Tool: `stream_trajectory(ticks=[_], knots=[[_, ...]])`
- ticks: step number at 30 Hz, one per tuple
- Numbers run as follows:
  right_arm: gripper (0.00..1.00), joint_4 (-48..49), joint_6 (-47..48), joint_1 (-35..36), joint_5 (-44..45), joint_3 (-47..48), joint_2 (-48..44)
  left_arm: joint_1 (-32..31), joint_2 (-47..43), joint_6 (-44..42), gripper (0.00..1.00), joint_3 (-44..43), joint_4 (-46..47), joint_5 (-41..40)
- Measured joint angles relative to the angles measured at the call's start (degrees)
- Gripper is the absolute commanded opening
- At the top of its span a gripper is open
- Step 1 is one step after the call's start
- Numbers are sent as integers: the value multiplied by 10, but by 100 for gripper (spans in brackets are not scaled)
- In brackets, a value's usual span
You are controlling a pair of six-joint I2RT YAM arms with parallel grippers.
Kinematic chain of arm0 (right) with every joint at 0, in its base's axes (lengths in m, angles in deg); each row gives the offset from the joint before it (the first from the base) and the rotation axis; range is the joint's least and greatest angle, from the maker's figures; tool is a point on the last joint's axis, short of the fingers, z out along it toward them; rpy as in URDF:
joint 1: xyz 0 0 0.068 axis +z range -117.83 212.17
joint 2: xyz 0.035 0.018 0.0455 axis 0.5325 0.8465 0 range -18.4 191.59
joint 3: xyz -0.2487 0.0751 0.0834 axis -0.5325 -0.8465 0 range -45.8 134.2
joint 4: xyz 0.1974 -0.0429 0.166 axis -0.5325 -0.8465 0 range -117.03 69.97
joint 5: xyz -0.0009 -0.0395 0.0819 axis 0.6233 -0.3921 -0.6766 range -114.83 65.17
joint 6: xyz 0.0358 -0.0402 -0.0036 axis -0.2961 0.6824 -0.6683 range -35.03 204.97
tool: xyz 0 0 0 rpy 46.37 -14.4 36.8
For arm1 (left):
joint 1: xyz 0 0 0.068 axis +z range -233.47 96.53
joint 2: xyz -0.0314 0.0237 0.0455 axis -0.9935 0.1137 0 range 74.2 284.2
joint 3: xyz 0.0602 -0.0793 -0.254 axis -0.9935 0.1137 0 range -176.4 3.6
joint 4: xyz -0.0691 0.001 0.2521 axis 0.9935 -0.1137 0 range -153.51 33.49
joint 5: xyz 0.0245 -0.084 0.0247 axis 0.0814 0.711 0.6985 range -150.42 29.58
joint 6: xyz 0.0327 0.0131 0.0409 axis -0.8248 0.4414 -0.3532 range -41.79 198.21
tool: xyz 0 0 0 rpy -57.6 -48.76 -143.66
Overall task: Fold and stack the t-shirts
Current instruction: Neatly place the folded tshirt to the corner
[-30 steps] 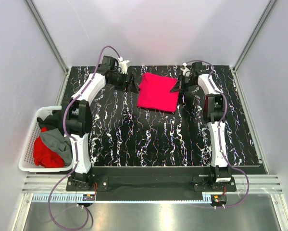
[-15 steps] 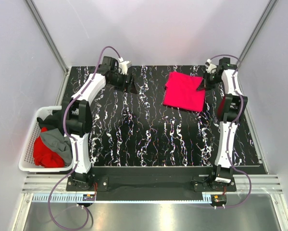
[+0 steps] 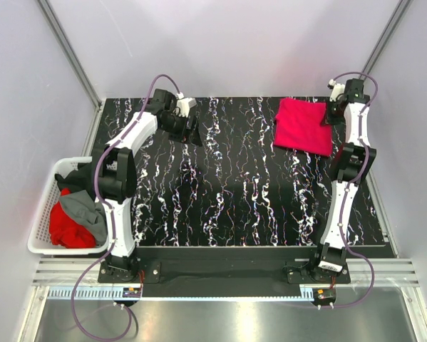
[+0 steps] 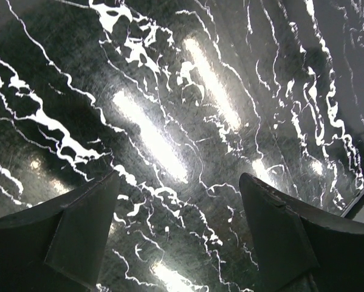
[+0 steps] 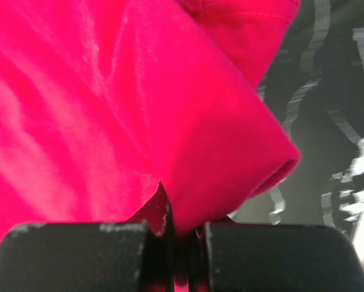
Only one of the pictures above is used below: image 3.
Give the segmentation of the pink t shirt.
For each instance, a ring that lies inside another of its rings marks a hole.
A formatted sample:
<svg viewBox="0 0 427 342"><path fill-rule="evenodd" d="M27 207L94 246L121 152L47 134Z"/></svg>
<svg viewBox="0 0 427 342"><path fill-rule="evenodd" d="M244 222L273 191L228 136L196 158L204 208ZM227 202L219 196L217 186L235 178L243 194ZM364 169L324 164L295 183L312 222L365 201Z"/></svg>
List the pink t shirt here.
<svg viewBox="0 0 427 342"><path fill-rule="evenodd" d="M333 150L331 128L322 125L325 103L283 98L275 117L274 146L329 157Z"/></svg>

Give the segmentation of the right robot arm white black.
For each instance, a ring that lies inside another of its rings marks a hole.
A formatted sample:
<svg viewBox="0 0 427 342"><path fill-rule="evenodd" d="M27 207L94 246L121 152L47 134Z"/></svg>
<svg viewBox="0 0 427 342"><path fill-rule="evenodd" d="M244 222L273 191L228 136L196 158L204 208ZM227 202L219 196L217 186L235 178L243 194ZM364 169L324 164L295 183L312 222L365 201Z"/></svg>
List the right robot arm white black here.
<svg viewBox="0 0 427 342"><path fill-rule="evenodd" d="M346 231L352 204L376 158L376 149L371 147L368 137L369 107L374 97L365 94L364 80L350 78L339 83L334 78L328 88L331 95L321 123L344 123L346 131L345 141L331 164L328 220L308 266L310 277L320 283L327 283L346 270Z"/></svg>

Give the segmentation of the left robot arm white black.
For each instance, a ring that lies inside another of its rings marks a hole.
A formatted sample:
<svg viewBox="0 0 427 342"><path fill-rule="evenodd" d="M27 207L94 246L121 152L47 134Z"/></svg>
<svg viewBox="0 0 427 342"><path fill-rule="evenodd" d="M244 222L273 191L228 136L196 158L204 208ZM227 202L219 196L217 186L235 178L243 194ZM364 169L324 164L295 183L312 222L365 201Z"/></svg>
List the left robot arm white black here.
<svg viewBox="0 0 427 342"><path fill-rule="evenodd" d="M131 121L92 159L92 182L106 216L108 248L101 260L101 274L124 282L139 274L138 257L130 222L131 200L137 191L135 156L157 131L170 140L201 146L197 103L182 93L157 89L133 114Z"/></svg>

